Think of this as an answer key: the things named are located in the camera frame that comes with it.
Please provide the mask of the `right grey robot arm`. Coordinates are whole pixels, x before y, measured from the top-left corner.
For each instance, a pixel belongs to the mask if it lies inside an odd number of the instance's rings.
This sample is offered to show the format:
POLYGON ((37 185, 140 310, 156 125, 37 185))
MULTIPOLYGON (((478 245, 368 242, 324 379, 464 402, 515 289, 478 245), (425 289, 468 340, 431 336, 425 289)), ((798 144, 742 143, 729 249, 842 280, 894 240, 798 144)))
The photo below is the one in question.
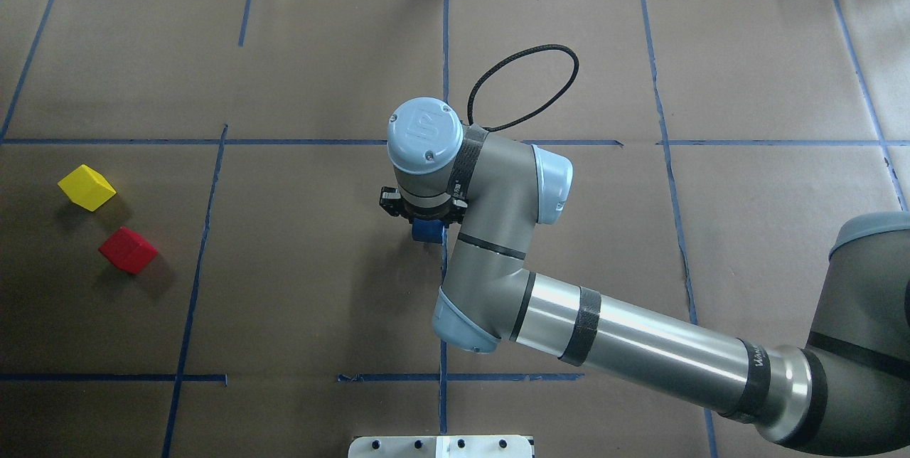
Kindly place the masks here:
POLYGON ((769 347, 528 266, 535 231, 562 215, 571 160, 464 123, 419 96, 387 118, 396 182, 380 205, 455 222, 436 335, 491 353, 507 339, 571 366, 659 391, 751 426, 804 454, 873 456, 908 447, 908 213, 839 229, 805 343, 769 347))

